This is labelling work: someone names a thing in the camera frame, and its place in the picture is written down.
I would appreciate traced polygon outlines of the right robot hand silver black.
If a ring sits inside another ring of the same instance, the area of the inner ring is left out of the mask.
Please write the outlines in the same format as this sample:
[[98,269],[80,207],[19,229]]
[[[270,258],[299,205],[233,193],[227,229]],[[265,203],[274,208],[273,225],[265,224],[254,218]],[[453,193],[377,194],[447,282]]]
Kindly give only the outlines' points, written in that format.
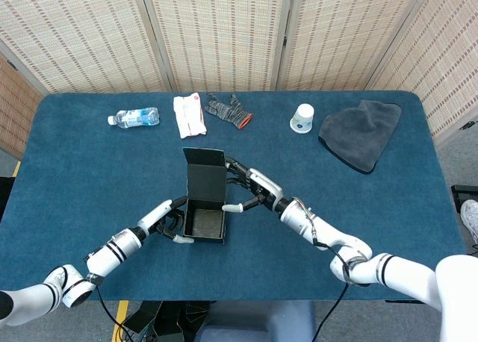
[[226,157],[226,169],[232,174],[226,179],[227,184],[236,184],[250,191],[253,197],[245,202],[233,205],[225,204],[222,210],[229,213],[240,214],[258,205],[264,205],[270,211],[275,211],[276,206],[283,199],[282,188],[256,169],[245,167],[237,160]]

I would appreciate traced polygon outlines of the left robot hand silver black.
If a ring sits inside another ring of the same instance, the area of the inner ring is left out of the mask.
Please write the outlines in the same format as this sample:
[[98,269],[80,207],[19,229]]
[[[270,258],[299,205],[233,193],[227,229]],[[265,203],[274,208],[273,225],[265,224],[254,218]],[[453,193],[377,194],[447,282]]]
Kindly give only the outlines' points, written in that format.
[[183,206],[186,203],[187,197],[182,196],[175,200],[165,200],[147,215],[142,217],[137,225],[144,231],[148,237],[151,233],[158,232],[165,237],[168,237],[175,243],[191,244],[194,243],[194,239],[191,237],[182,237],[176,234],[173,228],[167,228],[165,226],[166,217],[171,217],[177,223],[184,219],[184,212],[180,211],[178,207]]

